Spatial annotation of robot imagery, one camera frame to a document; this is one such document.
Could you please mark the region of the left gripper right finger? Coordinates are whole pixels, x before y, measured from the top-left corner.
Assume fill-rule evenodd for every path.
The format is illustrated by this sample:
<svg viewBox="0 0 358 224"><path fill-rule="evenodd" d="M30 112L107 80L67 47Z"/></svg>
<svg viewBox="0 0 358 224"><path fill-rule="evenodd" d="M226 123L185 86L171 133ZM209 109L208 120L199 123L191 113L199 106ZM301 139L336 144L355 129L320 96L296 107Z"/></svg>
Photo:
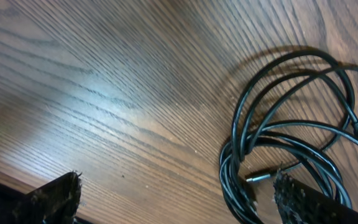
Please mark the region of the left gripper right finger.
<svg viewBox="0 0 358 224"><path fill-rule="evenodd" d="M358 212L287 174L279 173L273 187L283 223L358 224Z"/></svg>

